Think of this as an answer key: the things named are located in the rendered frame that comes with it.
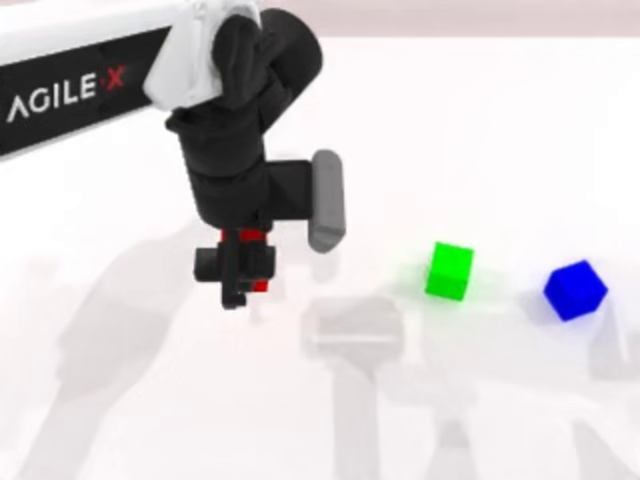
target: green cube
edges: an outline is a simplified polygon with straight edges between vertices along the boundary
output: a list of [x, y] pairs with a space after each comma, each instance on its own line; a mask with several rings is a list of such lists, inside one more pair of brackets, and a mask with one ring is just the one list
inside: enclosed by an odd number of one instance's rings
[[469, 286], [473, 250], [436, 243], [425, 293], [462, 301]]

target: blue cube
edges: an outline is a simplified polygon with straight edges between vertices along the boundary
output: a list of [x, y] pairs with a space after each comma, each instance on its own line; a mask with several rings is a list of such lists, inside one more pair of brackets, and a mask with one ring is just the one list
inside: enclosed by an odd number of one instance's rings
[[544, 294], [563, 321], [595, 312], [609, 289], [589, 262], [581, 262], [554, 271]]

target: cube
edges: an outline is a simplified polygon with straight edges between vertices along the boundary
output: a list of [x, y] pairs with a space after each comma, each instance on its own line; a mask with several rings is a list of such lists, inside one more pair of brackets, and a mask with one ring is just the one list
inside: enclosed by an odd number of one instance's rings
[[473, 250], [437, 242], [425, 293], [462, 301], [469, 286]]
[[595, 312], [609, 289], [589, 262], [559, 268], [551, 273], [544, 295], [562, 321]]

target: white table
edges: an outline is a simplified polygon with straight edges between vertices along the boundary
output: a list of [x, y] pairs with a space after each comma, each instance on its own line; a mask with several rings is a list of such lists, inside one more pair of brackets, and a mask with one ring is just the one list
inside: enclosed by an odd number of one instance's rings
[[[640, 41], [324, 48], [267, 141], [343, 157], [347, 238], [279, 226], [245, 310], [191, 278], [217, 235], [164, 114], [0, 162], [0, 478], [638, 478]], [[436, 241], [476, 249], [463, 303], [422, 293]], [[582, 258], [611, 292], [563, 324]]]

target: logo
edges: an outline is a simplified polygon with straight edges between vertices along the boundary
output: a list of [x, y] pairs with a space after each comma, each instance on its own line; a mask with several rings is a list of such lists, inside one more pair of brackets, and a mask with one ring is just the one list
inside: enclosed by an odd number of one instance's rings
[[82, 75], [78, 80], [64, 80], [51, 86], [39, 87], [24, 98], [16, 95], [11, 102], [5, 123], [14, 123], [19, 118], [27, 120], [32, 115], [40, 115], [54, 109], [84, 102], [98, 95], [98, 85], [106, 92], [123, 88], [122, 75], [126, 65], [107, 68], [106, 76], [92, 72]]

